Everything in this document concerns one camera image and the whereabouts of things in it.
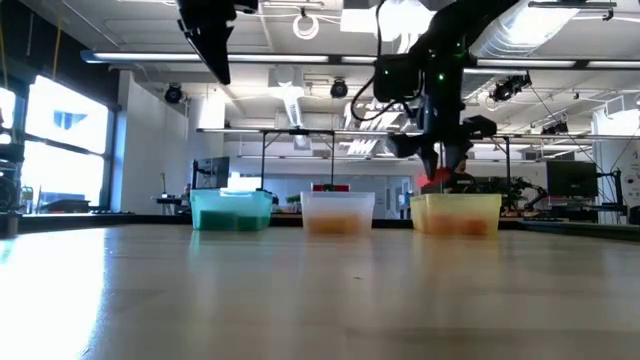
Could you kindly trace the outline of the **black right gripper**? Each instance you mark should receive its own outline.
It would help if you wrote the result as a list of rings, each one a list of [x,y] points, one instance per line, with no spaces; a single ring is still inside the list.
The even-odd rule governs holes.
[[[389,135],[389,151],[398,158],[417,155],[422,158],[427,179],[439,180],[439,155],[435,151],[437,143],[444,146],[446,167],[453,171],[466,159],[467,152],[473,147],[473,140],[492,137],[498,132],[497,124],[483,115],[461,118],[460,111],[463,108],[463,102],[458,102],[457,108],[442,108],[438,104],[433,105],[430,98],[425,98],[418,108],[413,109],[419,134]]]

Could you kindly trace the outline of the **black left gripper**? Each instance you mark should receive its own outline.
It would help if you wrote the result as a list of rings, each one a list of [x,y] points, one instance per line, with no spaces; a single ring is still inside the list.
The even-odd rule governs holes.
[[[223,85],[231,83],[227,41],[237,13],[254,14],[258,0],[175,0],[179,27],[202,62]]]

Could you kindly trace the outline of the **yellow plastic bin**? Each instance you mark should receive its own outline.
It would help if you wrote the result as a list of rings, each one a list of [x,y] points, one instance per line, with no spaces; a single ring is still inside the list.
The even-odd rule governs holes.
[[[500,194],[424,194],[410,200],[414,229],[443,237],[496,235],[501,205]]]

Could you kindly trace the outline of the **long ceiling light strip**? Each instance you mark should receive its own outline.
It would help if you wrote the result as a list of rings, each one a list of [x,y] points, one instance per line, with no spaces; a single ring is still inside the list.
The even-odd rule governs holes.
[[[81,58],[86,63],[197,63],[202,59],[195,53],[143,53],[143,52],[94,52],[83,50]],[[231,63],[328,63],[328,55],[287,55],[274,53],[232,53],[227,56]]]
[[[479,59],[478,67],[514,69],[640,70],[640,60]]]

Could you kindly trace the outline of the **clear plastic bin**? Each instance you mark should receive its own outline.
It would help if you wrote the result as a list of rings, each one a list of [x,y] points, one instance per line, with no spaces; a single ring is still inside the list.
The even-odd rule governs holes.
[[[302,192],[303,228],[313,234],[368,233],[374,206],[373,192]]]

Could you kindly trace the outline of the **black computer monitor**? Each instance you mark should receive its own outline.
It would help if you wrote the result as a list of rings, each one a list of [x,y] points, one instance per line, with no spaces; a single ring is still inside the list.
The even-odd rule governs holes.
[[[194,159],[191,187],[193,189],[222,189],[228,186],[229,157]]]
[[[598,195],[597,174],[592,162],[547,161],[547,193],[556,197],[594,198]]]

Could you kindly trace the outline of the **teal plastic bin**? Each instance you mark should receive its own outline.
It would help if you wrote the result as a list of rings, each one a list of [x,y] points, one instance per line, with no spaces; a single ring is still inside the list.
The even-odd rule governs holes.
[[[260,231],[269,226],[273,195],[264,191],[193,189],[192,222],[199,231]]]

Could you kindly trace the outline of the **large bright window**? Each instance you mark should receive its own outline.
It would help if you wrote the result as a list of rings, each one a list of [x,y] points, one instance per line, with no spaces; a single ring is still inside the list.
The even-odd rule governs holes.
[[[38,76],[25,94],[0,85],[0,144],[24,146],[22,195],[32,211],[64,201],[102,204],[110,109]]]

